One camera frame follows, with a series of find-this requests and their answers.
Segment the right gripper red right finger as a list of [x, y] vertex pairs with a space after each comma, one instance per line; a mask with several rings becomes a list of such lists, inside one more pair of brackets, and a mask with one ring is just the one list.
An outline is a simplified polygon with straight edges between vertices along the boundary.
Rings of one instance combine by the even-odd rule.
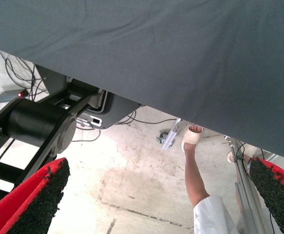
[[249, 163], [249, 175], [284, 234], [284, 169], [254, 157]]

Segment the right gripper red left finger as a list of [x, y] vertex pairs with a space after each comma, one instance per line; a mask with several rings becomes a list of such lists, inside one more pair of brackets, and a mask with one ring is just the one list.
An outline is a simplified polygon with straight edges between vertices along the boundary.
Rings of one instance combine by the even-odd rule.
[[0, 234], [48, 233], [69, 175], [67, 159], [56, 159], [0, 200]]

